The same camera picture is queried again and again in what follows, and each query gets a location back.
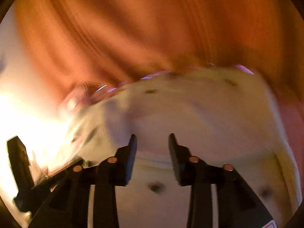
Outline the pink pouch with white button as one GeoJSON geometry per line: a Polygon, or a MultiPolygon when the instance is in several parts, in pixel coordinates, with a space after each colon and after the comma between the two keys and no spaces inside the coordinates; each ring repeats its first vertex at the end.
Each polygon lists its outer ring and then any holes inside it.
{"type": "Polygon", "coordinates": [[[89,105],[96,104],[115,94],[117,88],[107,84],[83,82],[76,84],[60,104],[60,110],[75,112],[89,105]]]}

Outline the orange curtain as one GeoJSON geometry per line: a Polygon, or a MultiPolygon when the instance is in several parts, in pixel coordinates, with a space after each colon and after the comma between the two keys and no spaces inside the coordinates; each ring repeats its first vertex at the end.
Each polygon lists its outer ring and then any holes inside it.
{"type": "Polygon", "coordinates": [[[17,0],[19,33],[56,100],[79,82],[244,64],[303,98],[303,19],[290,0],[17,0]]]}

